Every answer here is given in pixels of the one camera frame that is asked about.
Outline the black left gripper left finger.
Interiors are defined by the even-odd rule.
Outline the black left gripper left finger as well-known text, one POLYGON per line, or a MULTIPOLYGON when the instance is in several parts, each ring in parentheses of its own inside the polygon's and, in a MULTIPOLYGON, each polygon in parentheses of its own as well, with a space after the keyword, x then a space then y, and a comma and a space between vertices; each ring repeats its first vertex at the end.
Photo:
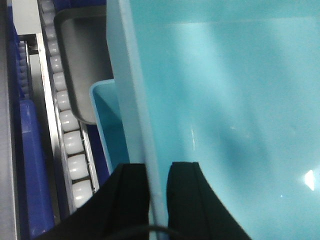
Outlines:
POLYGON ((150 193, 142 163, 120 164, 99 190, 39 240, 101 240, 149 224, 150 193))

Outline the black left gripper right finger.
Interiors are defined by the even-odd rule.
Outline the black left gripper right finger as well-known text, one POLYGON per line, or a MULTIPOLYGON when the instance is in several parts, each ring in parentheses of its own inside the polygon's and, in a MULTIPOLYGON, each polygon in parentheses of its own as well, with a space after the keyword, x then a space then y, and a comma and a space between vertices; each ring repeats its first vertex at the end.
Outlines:
POLYGON ((174 162, 166 185, 168 227, 192 240, 248 240, 197 162, 174 162))

